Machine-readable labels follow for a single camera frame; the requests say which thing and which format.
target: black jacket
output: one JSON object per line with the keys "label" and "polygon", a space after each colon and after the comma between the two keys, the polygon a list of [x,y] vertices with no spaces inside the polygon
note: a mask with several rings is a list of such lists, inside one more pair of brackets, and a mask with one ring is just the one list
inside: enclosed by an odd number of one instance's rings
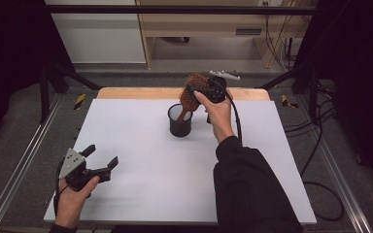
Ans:
{"label": "black jacket", "polygon": [[302,232],[292,206],[259,150],[231,136],[217,147],[214,185],[220,232]]}

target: white cabinet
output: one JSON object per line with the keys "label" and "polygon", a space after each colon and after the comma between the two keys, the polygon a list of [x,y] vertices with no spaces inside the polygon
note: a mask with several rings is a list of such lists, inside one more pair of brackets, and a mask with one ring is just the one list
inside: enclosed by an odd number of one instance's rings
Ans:
{"label": "white cabinet", "polygon": [[[133,0],[46,0],[48,5],[135,5]],[[135,14],[52,14],[73,63],[145,63]]]}

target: black cup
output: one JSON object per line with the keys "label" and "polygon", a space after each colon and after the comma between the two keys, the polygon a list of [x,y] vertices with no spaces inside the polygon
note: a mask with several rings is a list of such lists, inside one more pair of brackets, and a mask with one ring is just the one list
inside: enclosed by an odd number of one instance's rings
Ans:
{"label": "black cup", "polygon": [[192,119],[192,112],[187,112],[183,121],[177,121],[183,106],[181,104],[175,104],[168,110],[169,117],[169,131],[175,137],[183,138],[190,133],[190,124]]}

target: metal bracket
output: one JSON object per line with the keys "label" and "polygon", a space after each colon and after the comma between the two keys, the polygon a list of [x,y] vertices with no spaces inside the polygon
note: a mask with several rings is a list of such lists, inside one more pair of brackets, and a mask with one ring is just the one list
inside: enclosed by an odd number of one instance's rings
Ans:
{"label": "metal bracket", "polygon": [[63,162],[62,168],[59,172],[59,178],[65,178],[83,162],[85,162],[84,156],[72,149],[68,149],[68,152],[65,155],[65,161]]}
{"label": "metal bracket", "polygon": [[234,80],[234,81],[240,81],[241,80],[241,78],[239,76],[238,77],[233,76],[233,75],[230,75],[228,73],[225,73],[224,71],[221,71],[221,72],[210,71],[210,74],[213,75],[213,76],[218,76],[218,77],[221,77],[221,78]]}

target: white table surface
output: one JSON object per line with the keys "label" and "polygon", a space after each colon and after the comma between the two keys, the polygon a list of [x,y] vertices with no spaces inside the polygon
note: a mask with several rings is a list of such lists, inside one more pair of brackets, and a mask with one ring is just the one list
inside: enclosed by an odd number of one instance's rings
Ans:
{"label": "white table surface", "polygon": [[[258,148],[270,164],[302,224],[317,220],[272,101],[234,101],[243,145]],[[87,168],[118,156],[109,182],[86,200],[81,220],[111,224],[216,224],[213,169],[217,141],[203,106],[184,138],[169,132],[167,111],[177,99],[94,99],[74,150],[94,144]],[[53,203],[44,220],[54,221]]]}

